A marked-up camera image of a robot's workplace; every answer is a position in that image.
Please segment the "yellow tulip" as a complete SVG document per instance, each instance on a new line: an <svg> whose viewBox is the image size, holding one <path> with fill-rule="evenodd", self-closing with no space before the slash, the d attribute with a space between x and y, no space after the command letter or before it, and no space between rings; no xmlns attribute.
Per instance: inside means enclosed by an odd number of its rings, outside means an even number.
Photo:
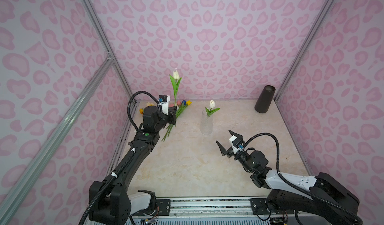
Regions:
<svg viewBox="0 0 384 225"><path fill-rule="evenodd" d="M176 117L178 118L191 105L191 103L192 102L190 100L189 101L183 100L176 112Z"/></svg>

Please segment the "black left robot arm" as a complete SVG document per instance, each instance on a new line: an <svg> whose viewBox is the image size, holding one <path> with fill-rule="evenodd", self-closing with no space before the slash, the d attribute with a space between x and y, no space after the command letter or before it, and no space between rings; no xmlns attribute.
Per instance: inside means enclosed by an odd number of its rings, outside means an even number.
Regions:
<svg viewBox="0 0 384 225"><path fill-rule="evenodd" d="M143 110L143 121L137 126L132 118L131 105L137 95L145 94L155 102ZM153 151L160 139L160 131L166 125L176 123L177 107L169 105L169 95L158 98L147 91L138 91L132 95L127 106L127 115L136 134L129 143L130 150L101 182L95 181L89 188L89 204L79 223L86 220L105 225L124 225L132 216L141 212L153 215L157 212L156 194L139 190L128 195L130 183L145 158Z"/></svg>

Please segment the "clear glass vase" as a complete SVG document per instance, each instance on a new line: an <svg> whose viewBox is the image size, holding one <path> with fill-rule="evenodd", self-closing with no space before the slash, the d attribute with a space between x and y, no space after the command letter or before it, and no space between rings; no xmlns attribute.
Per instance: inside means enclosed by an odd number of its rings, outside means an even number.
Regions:
<svg viewBox="0 0 384 225"><path fill-rule="evenodd" d="M213 115L208 115L206 111L202 112L202 120L200 131L204 135L210 135L213 132L213 123L214 117Z"/></svg>

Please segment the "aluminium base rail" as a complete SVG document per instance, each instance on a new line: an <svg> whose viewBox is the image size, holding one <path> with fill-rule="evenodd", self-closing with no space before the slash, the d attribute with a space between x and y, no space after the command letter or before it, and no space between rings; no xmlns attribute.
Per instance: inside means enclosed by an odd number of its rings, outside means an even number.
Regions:
<svg viewBox="0 0 384 225"><path fill-rule="evenodd" d="M327 225L319 215L294 209L272 212L266 197L157 198L141 211L94 210L86 225Z"/></svg>

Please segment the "black tapered vase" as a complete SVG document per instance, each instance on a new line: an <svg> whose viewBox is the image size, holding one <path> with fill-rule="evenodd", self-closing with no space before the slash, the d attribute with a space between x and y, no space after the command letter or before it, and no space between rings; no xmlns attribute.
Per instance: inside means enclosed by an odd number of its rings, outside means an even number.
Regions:
<svg viewBox="0 0 384 225"><path fill-rule="evenodd" d="M270 107L270 104L273 100L276 88L272 85L266 85L262 90L256 104L255 110L258 113L267 113Z"/></svg>

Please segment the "diagonal aluminium frame bar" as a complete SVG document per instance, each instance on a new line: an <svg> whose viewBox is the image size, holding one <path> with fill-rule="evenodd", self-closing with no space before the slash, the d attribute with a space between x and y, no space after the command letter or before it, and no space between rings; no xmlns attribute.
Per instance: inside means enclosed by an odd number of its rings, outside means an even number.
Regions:
<svg viewBox="0 0 384 225"><path fill-rule="evenodd" d="M5 200L1 204L1 224L7 225L33 188L39 176L51 160L52 156L64 141L65 137L73 127L75 121L95 93L96 89L104 79L105 75L113 66L113 58L106 59L91 81L79 94L77 100L69 108L66 115L47 139L35 158L22 173L20 179L12 187Z"/></svg>

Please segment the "bunch of artificial tulips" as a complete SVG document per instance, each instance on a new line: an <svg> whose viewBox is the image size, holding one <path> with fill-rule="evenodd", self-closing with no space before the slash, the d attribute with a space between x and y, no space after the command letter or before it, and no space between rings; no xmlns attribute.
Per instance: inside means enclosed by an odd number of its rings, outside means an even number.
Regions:
<svg viewBox="0 0 384 225"><path fill-rule="evenodd" d="M170 136L172 129L176 126L177 119L191 103L191 100L178 101L176 106L168 107L168 115L163 113L161 104L147 103L145 108L140 109L143 115L143 122L140 124L138 131L147 135L148 133L158 133L165 128L166 132L161 139L162 142L165 142Z"/></svg>

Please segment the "cream white tulip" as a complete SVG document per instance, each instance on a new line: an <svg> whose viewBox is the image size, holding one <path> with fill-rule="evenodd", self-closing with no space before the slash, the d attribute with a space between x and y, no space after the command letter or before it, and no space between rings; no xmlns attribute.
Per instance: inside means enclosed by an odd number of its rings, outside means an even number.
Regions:
<svg viewBox="0 0 384 225"><path fill-rule="evenodd" d="M178 70L175 69L173 71L173 73L170 74L170 81L171 81L172 88L173 88L174 104L176 106L177 106L177 95L178 95L178 90L179 90L181 80L182 80L182 78L180 77Z"/></svg>

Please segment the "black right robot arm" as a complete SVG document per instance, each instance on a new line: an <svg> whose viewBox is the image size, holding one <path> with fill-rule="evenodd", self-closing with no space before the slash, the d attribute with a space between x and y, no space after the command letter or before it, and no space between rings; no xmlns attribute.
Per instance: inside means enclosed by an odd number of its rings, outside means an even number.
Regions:
<svg viewBox="0 0 384 225"><path fill-rule="evenodd" d="M258 188L270 190L265 204L272 213L293 210L297 215L305 212L320 216L332 225L362 225L358 216L359 199L327 173L316 176L299 176L280 170L280 144L275 135L259 133L245 141L243 136L230 132L231 147L218 144L222 156L238 161L249 173ZM268 167L264 153L248 145L255 139L268 136L276 145L276 168Z"/></svg>

